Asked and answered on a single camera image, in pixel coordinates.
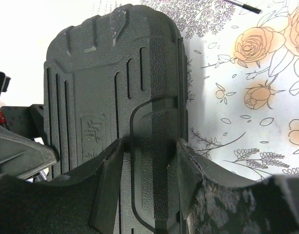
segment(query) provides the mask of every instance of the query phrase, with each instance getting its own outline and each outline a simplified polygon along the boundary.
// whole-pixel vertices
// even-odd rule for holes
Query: orange rose
[[[239,65],[247,67],[246,63],[262,60],[284,43],[285,37],[270,27],[250,28],[237,38],[234,56],[238,58]]]
[[[299,7],[288,15],[289,24],[284,31],[286,47],[294,55],[299,56]]]
[[[299,145],[299,119],[294,119],[289,123],[289,141],[294,145]]]
[[[245,105],[251,110],[257,110],[265,104],[269,106],[268,100],[270,96],[282,91],[283,90],[275,91],[271,89],[271,86],[269,85],[260,85],[258,87],[249,88],[244,97]]]

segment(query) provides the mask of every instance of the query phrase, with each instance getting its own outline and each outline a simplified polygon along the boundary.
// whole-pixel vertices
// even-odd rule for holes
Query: embossed logo
[[[82,158],[83,163],[96,157],[104,149],[104,114],[86,114],[81,116]]]

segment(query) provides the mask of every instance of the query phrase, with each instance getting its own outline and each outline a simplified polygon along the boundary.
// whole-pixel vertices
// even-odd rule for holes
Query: pen
[[[243,4],[243,3],[239,2],[239,1],[235,1],[235,0],[225,0],[225,1],[227,1],[227,2],[229,2],[231,4],[234,4],[236,6],[240,6],[243,9],[246,9],[248,11],[254,12],[256,14],[260,14],[262,12],[262,10],[260,10],[260,9],[257,9],[255,7],[252,7],[252,6],[249,6],[247,4]]]

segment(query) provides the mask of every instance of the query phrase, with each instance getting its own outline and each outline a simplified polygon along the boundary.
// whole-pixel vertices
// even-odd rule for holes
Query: textured plastic surface
[[[0,126],[0,173],[27,179],[55,163],[51,148]]]
[[[7,130],[29,139],[40,137],[30,113],[30,107],[2,106],[0,113],[4,117],[4,125]]]
[[[48,48],[44,128],[60,155],[49,179],[130,137],[116,234],[180,233],[172,159],[177,138],[188,138],[186,70],[177,27],[146,6],[122,6],[69,27]]]

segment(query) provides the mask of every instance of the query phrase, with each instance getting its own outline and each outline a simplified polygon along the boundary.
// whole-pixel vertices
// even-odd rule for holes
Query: red component
[[[0,124],[3,124],[3,123],[5,123],[5,118],[4,118],[2,110],[0,109]]]

